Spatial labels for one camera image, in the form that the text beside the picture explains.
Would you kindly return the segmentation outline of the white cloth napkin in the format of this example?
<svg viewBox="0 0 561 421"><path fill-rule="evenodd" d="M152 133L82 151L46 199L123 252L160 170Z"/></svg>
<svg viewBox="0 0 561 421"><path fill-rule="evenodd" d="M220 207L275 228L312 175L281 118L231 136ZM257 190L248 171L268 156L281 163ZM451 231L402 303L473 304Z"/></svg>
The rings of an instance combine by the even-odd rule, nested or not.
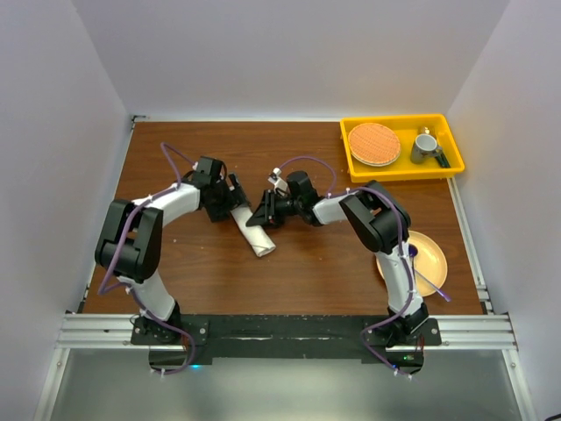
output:
<svg viewBox="0 0 561 421"><path fill-rule="evenodd" d="M252 216L252 211L249 207L238 206L231 211L231 215L241 234L258 258L264 257L275 250L276 245L261 226L246 225Z"/></svg>

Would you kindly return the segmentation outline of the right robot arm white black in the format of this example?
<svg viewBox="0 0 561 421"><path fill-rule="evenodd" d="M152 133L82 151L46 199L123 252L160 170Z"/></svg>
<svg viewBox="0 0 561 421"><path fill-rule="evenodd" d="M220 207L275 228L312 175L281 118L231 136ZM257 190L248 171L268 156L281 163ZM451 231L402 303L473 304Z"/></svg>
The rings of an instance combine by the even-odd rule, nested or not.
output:
<svg viewBox="0 0 561 421"><path fill-rule="evenodd" d="M347 221L362 245L376 258L387 289L389 317L366 328L366 334L386 346L408 345L422 333L429 312L419 294L409 254L408 213L376 181L338 196L317 193L309 175L294 171L283 179L279 169L269 176L272 189L263 193L248 227L280 227L286 218L324 226Z"/></svg>

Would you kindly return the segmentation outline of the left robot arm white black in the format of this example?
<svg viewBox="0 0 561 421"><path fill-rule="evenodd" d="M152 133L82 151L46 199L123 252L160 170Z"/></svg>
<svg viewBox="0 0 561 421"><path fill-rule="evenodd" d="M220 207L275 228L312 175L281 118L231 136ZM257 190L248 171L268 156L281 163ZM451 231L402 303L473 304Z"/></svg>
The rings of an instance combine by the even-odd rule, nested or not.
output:
<svg viewBox="0 0 561 421"><path fill-rule="evenodd" d="M177 301L159 274L164 227L198 210L212 223L248 205L245 191L221 160L203 156L195 168L169 187L134 201L110 203L95 250L95 262L106 270L98 293L123 286L139 307L142 334L162 344L188 342Z"/></svg>

